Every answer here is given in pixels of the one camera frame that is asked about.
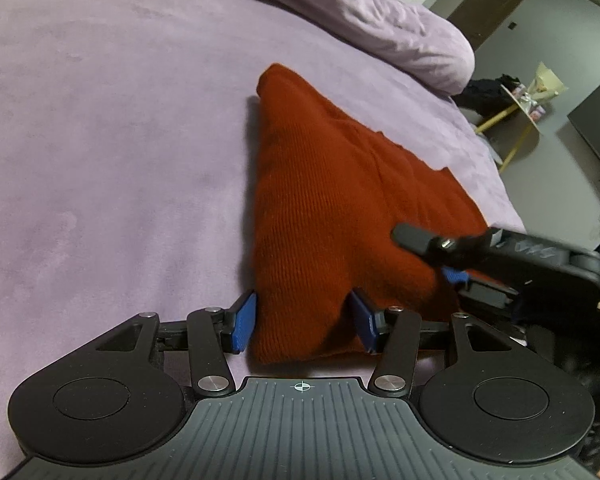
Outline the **red knitted sweater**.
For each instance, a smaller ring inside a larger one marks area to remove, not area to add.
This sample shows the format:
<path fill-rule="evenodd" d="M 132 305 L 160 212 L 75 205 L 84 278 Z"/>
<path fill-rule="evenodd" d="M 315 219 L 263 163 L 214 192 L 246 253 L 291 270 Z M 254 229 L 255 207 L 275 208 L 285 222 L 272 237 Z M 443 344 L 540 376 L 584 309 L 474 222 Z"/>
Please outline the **red knitted sweater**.
<path fill-rule="evenodd" d="M 358 352 L 343 304 L 353 289 L 386 308 L 447 318 L 443 274 L 393 243 L 400 223 L 448 237 L 486 229 L 449 170 L 434 170 L 360 124 L 289 68 L 260 77 L 251 354 L 264 364 Z"/>

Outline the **black clothes pile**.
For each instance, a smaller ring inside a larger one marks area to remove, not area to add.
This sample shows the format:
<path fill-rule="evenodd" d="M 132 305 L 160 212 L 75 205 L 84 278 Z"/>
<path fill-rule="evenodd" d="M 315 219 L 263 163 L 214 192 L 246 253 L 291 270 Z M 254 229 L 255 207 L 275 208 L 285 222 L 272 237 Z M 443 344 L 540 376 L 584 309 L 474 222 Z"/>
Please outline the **black clothes pile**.
<path fill-rule="evenodd" d="M 465 89 L 452 100 L 458 107 L 473 110 L 483 118 L 490 118 L 509 108 L 513 101 L 506 91 L 515 90 L 521 81 L 503 74 L 496 79 L 471 79 Z"/>

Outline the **yellow legged side table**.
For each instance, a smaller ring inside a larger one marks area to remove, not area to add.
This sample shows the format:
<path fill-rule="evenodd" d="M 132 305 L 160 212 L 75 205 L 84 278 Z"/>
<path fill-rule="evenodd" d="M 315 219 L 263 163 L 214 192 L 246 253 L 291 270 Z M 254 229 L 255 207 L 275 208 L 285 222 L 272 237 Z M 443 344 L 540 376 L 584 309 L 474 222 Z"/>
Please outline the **yellow legged side table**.
<path fill-rule="evenodd" d="M 508 168 L 532 131 L 540 133 L 538 123 L 546 115 L 545 105 L 566 92 L 568 87 L 550 68 L 543 62 L 539 62 L 530 84 L 518 84 L 513 91 L 509 91 L 502 84 L 501 89 L 510 101 L 508 107 L 474 128 L 475 134 L 486 140 L 484 134 L 505 118 L 513 116 L 513 114 L 521 114 L 524 118 L 524 128 L 522 128 L 514 145 L 504 158 L 496 154 L 494 148 L 490 148 L 492 158 L 498 166 L 499 174 L 502 174 Z"/>

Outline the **brown wooden door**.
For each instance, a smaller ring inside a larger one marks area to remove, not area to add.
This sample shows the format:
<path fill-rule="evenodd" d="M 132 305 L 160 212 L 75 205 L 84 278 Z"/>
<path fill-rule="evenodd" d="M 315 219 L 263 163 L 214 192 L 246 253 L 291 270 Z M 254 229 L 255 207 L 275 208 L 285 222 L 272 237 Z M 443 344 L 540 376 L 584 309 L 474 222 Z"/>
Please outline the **brown wooden door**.
<path fill-rule="evenodd" d="M 463 0 L 448 20 L 477 51 L 524 0 Z"/>

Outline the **purple duvet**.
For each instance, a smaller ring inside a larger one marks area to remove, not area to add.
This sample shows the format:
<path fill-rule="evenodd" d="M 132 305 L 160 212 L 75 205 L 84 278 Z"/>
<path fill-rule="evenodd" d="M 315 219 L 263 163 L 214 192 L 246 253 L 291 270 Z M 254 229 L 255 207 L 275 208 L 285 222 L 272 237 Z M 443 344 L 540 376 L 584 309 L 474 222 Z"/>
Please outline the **purple duvet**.
<path fill-rule="evenodd" d="M 449 21 L 401 0 L 274 0 L 446 96 L 471 80 L 474 51 Z"/>

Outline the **purple bed sheet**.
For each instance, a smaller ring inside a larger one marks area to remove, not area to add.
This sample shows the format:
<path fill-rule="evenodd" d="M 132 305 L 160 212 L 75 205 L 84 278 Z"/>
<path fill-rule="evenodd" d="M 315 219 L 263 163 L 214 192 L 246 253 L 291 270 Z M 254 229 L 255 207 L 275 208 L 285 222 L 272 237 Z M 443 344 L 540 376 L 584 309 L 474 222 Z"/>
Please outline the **purple bed sheet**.
<path fill-rule="evenodd" d="M 455 105 L 262 0 L 0 0 L 0 478 L 28 376 L 142 311 L 247 287 L 256 87 L 288 66 L 522 222 Z"/>

